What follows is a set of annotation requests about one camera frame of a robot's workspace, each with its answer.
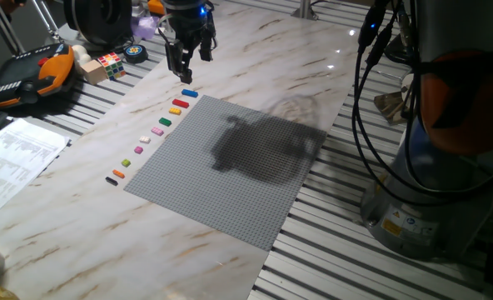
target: metal pole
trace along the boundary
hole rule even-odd
[[[9,48],[10,52],[13,55],[17,56],[19,54],[26,52],[21,42],[19,41],[19,38],[13,31],[12,25],[10,25],[10,22],[7,20],[6,15],[4,14],[4,11],[2,10],[1,7],[0,7],[0,34],[2,36],[2,39],[4,39],[4,42],[6,43],[7,47]]]
[[[58,40],[59,39],[59,33],[58,33],[58,28],[56,26],[56,22],[54,22],[54,19],[52,18],[52,15],[50,14],[50,10],[48,9],[47,5],[43,0],[32,0],[32,3],[34,7],[37,10],[37,13],[39,13],[39,17],[43,20],[43,23],[45,24],[45,27],[47,28],[48,33],[53,37],[54,39]]]
[[[311,10],[311,0],[301,0],[300,7],[291,14],[293,17],[318,20],[319,17]]]

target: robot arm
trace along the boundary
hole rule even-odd
[[[191,83],[189,62],[195,48],[201,45],[201,60],[212,60],[212,41],[216,35],[213,4],[208,0],[162,0],[162,4],[167,14],[161,22],[167,18],[176,33],[174,41],[169,42],[160,31],[166,42],[167,65],[183,83]]]

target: hockey puck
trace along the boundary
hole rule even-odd
[[[124,58],[129,63],[142,63],[147,60],[148,52],[144,46],[131,45],[124,49]]]

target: gray lego baseplate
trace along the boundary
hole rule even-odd
[[[268,251],[325,138],[204,96],[124,190]]]

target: yellow sticker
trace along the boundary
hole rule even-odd
[[[402,227],[394,224],[391,222],[390,219],[386,218],[383,220],[383,223],[381,225],[385,230],[387,230],[389,233],[392,233],[396,235],[397,237],[400,235],[400,232],[402,230]]]

